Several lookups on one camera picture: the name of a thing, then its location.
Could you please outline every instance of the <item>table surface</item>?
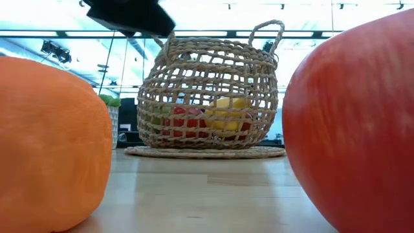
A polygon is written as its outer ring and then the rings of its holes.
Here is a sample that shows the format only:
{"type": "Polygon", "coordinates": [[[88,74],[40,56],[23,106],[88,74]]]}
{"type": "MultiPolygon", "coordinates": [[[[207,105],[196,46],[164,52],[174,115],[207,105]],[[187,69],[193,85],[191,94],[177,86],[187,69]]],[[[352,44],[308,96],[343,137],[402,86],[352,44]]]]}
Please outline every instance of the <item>table surface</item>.
{"type": "Polygon", "coordinates": [[[100,207],[67,233],[337,232],[311,203],[286,157],[150,159],[113,151],[100,207]]]}

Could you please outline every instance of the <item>round jute mat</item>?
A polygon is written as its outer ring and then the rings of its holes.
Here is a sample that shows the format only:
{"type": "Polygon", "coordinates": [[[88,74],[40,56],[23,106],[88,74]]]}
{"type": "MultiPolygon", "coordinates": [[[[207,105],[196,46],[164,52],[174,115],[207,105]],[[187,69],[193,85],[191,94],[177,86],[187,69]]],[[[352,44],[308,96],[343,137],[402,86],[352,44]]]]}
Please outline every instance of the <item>round jute mat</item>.
{"type": "Polygon", "coordinates": [[[142,157],[171,159],[265,159],[286,155],[285,149],[268,146],[255,146],[244,150],[196,150],[135,146],[126,148],[125,153],[142,157]]]}

